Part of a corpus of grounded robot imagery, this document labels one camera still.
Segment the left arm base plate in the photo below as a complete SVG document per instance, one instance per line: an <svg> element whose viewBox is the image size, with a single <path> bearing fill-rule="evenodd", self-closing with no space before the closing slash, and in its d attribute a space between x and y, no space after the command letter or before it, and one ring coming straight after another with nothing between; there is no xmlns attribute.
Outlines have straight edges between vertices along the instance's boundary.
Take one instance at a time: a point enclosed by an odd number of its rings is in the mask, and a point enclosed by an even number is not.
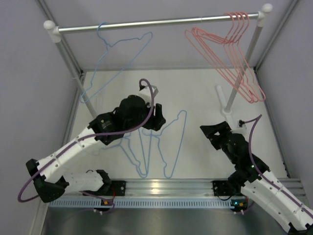
<svg viewBox="0 0 313 235"><path fill-rule="evenodd" d="M102 186L98 191L100 196L125 196L126 181L113 180L110 184Z"/></svg>

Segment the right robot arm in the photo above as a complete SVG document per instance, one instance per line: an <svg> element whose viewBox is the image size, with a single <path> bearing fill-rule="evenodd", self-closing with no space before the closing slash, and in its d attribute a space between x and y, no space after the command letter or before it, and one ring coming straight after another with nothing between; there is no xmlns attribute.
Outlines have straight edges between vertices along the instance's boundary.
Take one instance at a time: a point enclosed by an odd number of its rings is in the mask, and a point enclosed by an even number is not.
<svg viewBox="0 0 313 235"><path fill-rule="evenodd" d="M216 150L221 150L235 171L227 179L232 194L242 194L266 211L289 235L313 233L313 211L297 199L270 168L252 154L250 143L227 122L200 126Z"/></svg>

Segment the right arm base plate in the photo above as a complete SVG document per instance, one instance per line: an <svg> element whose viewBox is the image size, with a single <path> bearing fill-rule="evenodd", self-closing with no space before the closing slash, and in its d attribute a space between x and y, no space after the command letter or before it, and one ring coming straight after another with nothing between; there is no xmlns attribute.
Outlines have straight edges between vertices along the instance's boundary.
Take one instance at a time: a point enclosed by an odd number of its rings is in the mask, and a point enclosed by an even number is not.
<svg viewBox="0 0 313 235"><path fill-rule="evenodd" d="M215 196L233 196L234 188L228 180L212 181L213 191Z"/></svg>

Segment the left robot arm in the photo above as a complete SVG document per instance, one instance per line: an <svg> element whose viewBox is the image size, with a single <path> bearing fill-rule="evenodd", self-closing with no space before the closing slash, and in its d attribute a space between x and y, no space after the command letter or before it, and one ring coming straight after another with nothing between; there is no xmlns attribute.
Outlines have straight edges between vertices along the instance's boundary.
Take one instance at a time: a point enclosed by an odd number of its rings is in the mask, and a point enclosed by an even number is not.
<svg viewBox="0 0 313 235"><path fill-rule="evenodd" d="M106 195L112 187L106 171L69 173L68 170L96 149L123 138L126 133L140 127L158 131L165 122L161 104L151 106L137 95L128 96L113 111L98 115L75 139L55 153L26 163L38 196L44 203L49 203L72 192Z"/></svg>

